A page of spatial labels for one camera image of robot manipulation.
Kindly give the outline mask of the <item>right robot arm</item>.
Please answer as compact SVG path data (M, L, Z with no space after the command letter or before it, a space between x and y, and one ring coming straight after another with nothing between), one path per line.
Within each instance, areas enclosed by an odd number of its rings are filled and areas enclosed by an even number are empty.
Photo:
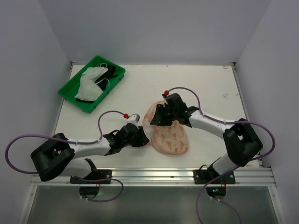
M263 144L251 124L245 119L225 121L204 114L198 107L188 107L180 95L163 95L164 102L157 104L150 124L170 126L174 121L190 128L209 132L224 140L227 153L214 161L208 168L205 178L214 179L227 175L235 167L244 167L263 148Z

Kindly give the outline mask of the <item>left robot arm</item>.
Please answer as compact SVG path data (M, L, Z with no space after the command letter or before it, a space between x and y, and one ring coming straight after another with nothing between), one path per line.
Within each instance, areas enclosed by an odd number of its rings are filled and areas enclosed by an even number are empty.
M74 159L113 155L124 147L143 147L149 141L142 126L127 123L120 130L92 141L71 140L63 133L56 134L34 150L30 157L41 181L46 182L62 174Z

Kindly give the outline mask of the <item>floral mesh laundry bag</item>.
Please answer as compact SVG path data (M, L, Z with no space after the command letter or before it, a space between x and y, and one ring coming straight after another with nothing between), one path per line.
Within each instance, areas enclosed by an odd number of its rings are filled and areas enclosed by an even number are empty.
M142 126L149 139L147 145L163 154L184 154L189 150L189 141L183 126L178 121L173 121L171 126L154 126L150 124L157 105L163 103L163 100L155 102L144 115Z

